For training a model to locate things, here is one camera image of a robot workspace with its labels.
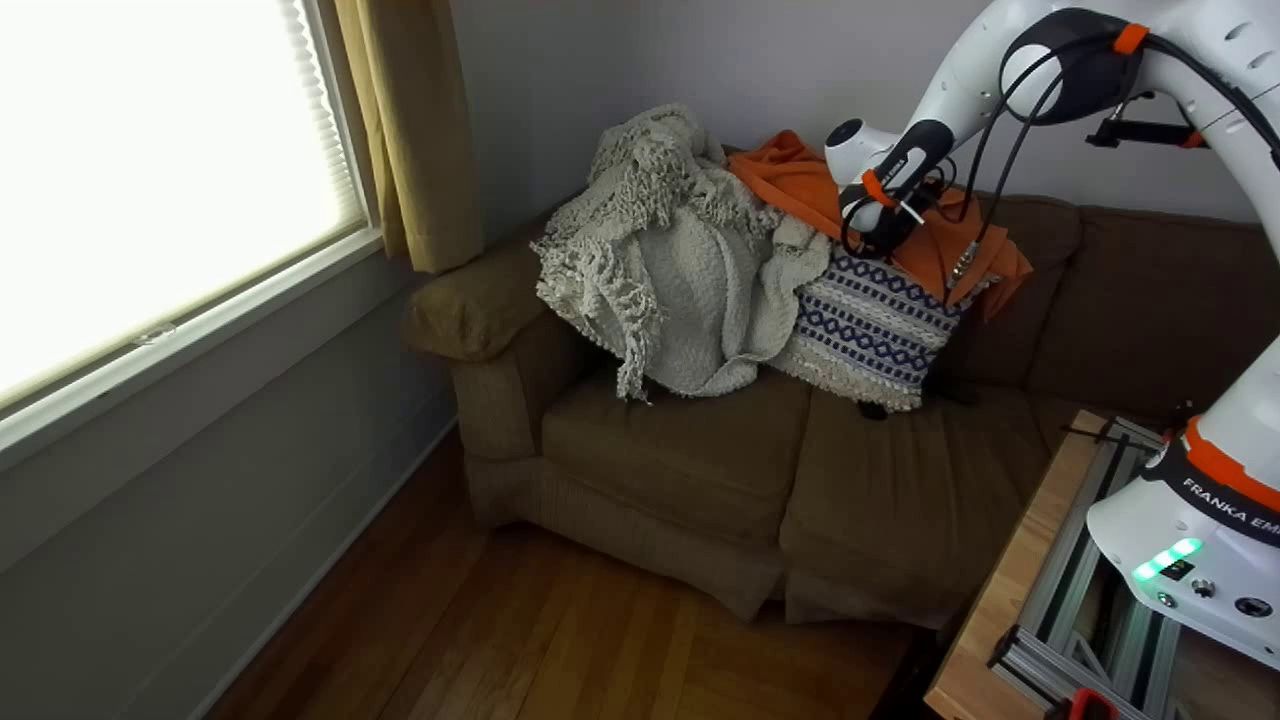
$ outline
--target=wall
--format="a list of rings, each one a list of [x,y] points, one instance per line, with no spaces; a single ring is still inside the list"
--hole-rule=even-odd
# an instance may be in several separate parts
[[[489,235],[580,188],[599,126],[688,98],[727,143],[909,119],[982,0],[467,0]],[[1214,155],[1031,134],[1021,191],[1248,217]],[[447,427],[370,259],[0,473],[0,716],[193,716]]]
[[[380,256],[0,475],[0,716],[188,716],[447,427]]]
[[[465,0],[457,31],[473,93],[484,218],[501,235],[570,199],[598,134],[646,109],[646,5]]]

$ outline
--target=brown couch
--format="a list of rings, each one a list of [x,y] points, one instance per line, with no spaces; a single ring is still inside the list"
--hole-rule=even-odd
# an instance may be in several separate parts
[[[923,413],[888,420],[779,371],[619,404],[615,362],[531,295],[531,233],[428,280],[418,340],[453,369],[479,523],[531,519],[738,616],[946,626],[1082,404],[1164,423],[1280,327],[1261,226],[1027,197],[1002,225],[1031,280],[952,335]]]

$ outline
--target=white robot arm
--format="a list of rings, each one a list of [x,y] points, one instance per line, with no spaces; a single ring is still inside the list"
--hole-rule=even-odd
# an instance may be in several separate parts
[[[1275,0],[991,0],[898,140],[833,130],[839,210],[861,233],[917,217],[923,176],[1005,109],[1056,123],[1141,93],[1186,109],[1280,256]],[[1280,340],[1088,532],[1148,606],[1280,668]]]

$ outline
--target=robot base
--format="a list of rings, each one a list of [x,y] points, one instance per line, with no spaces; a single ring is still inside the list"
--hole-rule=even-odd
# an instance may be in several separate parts
[[[1280,549],[1173,493],[1190,473],[1179,439],[1164,445],[1088,506],[1088,537],[1141,602],[1280,670]]]

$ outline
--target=white blanket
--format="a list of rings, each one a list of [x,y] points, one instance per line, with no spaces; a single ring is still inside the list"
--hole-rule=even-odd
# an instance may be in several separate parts
[[[646,401],[646,374],[682,396],[754,385],[828,266],[828,239],[759,208],[676,105],[608,126],[531,246],[535,295],[619,354],[619,401]]]

